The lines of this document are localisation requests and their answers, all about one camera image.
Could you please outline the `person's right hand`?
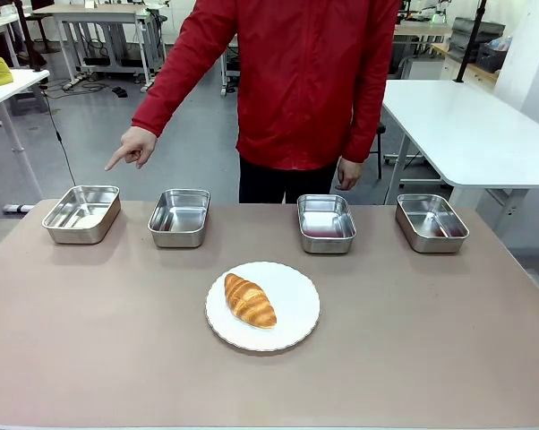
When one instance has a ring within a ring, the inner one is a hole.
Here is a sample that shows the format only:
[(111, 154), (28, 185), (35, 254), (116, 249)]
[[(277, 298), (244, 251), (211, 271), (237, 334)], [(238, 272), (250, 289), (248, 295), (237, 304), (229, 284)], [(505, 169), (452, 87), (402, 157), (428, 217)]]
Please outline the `person's right hand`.
[(131, 126), (122, 136), (120, 147), (114, 152), (105, 170), (111, 170), (119, 161), (142, 168), (156, 148), (157, 136), (138, 126)]

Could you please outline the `person's left hand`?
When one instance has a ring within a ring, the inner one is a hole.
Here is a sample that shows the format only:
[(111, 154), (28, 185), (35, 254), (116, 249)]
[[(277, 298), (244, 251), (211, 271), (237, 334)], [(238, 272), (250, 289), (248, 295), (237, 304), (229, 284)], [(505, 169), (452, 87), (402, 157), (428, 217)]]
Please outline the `person's left hand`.
[(349, 191), (355, 187), (361, 178), (363, 164), (340, 158), (338, 162), (338, 184), (336, 189), (339, 191)]

